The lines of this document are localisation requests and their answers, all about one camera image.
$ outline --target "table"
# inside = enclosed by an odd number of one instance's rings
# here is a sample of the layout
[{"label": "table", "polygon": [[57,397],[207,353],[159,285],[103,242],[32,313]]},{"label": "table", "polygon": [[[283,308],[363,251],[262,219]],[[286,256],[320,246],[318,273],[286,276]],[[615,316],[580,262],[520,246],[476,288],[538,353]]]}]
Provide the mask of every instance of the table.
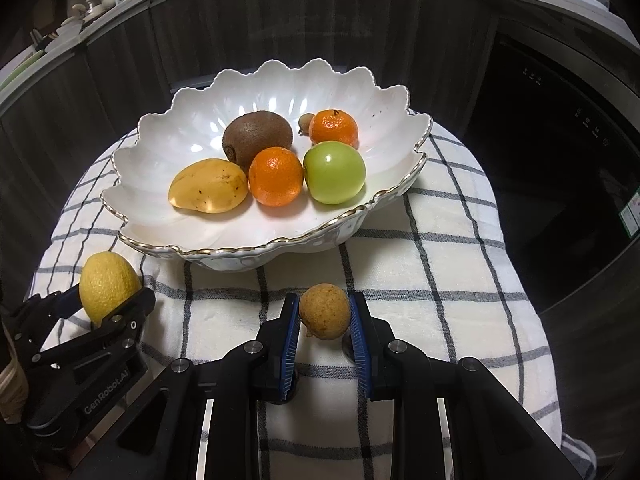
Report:
[{"label": "table", "polygon": [[[339,248],[284,254],[234,274],[147,257],[118,240],[122,223],[104,208],[100,192],[116,182],[111,153],[135,138],[132,132],[104,152],[71,193],[31,294],[75,285],[93,253],[122,254],[157,297],[142,334],[150,370],[146,380],[177,357],[195,363],[221,358],[253,338],[260,323],[277,317],[287,292],[329,282],[362,290],[373,316],[388,320],[397,337],[429,356],[479,358],[560,446],[556,380],[545,333],[507,256],[489,181],[453,134],[435,124],[424,144],[428,161],[414,186],[370,214]],[[89,329],[88,318],[79,312],[59,323],[46,346]],[[284,406],[258,407],[263,480],[388,478],[392,403],[358,398],[356,373],[340,340],[321,342],[304,334],[302,329],[296,398]],[[121,412],[115,408],[111,419]],[[203,432],[203,448],[206,439]]]}]

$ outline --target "mandarin orange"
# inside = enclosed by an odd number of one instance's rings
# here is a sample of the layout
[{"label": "mandarin orange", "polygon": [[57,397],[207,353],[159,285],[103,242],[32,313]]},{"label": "mandarin orange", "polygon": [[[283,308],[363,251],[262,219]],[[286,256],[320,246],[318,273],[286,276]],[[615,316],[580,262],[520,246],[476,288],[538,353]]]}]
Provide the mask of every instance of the mandarin orange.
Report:
[{"label": "mandarin orange", "polygon": [[258,153],[249,167],[249,190],[263,205],[293,202],[302,190],[304,171],[295,153],[274,146]]},{"label": "mandarin orange", "polygon": [[347,112],[322,110],[311,119],[309,138],[314,144],[325,140],[337,140],[355,147],[358,142],[358,125]]}]

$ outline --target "bowl on shelf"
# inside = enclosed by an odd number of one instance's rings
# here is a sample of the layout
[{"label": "bowl on shelf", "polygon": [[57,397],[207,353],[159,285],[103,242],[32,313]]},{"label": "bowl on shelf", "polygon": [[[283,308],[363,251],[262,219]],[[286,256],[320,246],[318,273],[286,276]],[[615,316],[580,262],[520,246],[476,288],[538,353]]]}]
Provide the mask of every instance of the bowl on shelf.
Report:
[{"label": "bowl on shelf", "polygon": [[44,50],[39,50],[34,54],[31,54],[27,59],[25,59],[20,65],[18,65],[6,78],[4,81],[0,82],[0,90],[2,90],[5,86],[7,86],[11,81],[17,78],[22,72],[28,69],[32,64],[34,64],[37,60],[39,60],[44,55]]},{"label": "bowl on shelf", "polygon": [[[367,177],[352,200],[323,205],[305,186],[279,208],[261,206],[250,193],[220,214],[169,204],[167,192],[180,170],[203,158],[226,159],[222,136],[236,117],[253,110],[280,114],[293,129],[292,150],[302,161],[312,145],[297,134],[298,118],[328,108],[344,110],[358,124]],[[314,59],[297,69],[270,60],[251,74],[223,70],[208,88],[180,89],[168,111],[140,119],[135,145],[113,154],[119,179],[101,198],[124,221],[120,240],[142,253],[214,270],[253,269],[281,253],[324,251],[351,237],[370,211],[401,196],[417,178],[426,161],[420,147],[432,124],[427,114],[409,109],[407,88],[381,89],[364,67],[338,73]]]}]

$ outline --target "lemon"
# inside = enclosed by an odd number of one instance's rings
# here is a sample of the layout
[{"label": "lemon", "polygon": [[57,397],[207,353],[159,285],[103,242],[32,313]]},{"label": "lemon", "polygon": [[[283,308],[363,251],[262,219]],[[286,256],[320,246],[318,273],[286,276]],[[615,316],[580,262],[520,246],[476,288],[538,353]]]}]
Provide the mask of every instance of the lemon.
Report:
[{"label": "lemon", "polygon": [[89,256],[80,274],[80,301],[89,319],[104,318],[140,290],[140,279],[122,256],[108,251]]}]

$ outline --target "small round fruit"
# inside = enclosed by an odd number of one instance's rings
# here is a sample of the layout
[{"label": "small round fruit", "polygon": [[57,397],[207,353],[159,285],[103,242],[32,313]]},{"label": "small round fruit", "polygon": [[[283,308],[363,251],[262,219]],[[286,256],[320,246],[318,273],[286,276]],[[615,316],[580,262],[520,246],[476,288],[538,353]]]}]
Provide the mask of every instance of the small round fruit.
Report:
[{"label": "small round fruit", "polygon": [[92,254],[80,273],[80,301],[89,319],[98,326],[102,318],[141,287],[136,271],[117,253]]},{"label": "small round fruit", "polygon": [[311,124],[311,119],[314,118],[313,114],[302,114],[298,119],[298,126],[300,127],[300,132],[302,134],[309,134],[309,124]]},{"label": "small round fruit", "polygon": [[258,153],[249,168],[249,189],[262,205],[287,205],[300,194],[304,173],[295,153],[285,148],[267,148]]},{"label": "small round fruit", "polygon": [[258,110],[231,121],[222,136],[222,149],[226,158],[246,173],[262,150],[272,146],[289,149],[292,142],[293,131],[284,117]]},{"label": "small round fruit", "polygon": [[358,125],[347,112],[322,110],[311,119],[309,137],[314,144],[326,140],[337,140],[349,146],[355,146],[358,142]]},{"label": "small round fruit", "polygon": [[300,320],[318,339],[336,339],[349,327],[351,311],[344,291],[330,283],[312,286],[300,298]]},{"label": "small round fruit", "polygon": [[174,207],[224,213],[240,205],[249,187],[244,171],[221,158],[205,158],[184,168],[169,187]]},{"label": "small round fruit", "polygon": [[335,140],[316,144],[306,152],[303,163],[309,193],[323,204],[341,204],[353,198],[367,176],[360,154]]}]

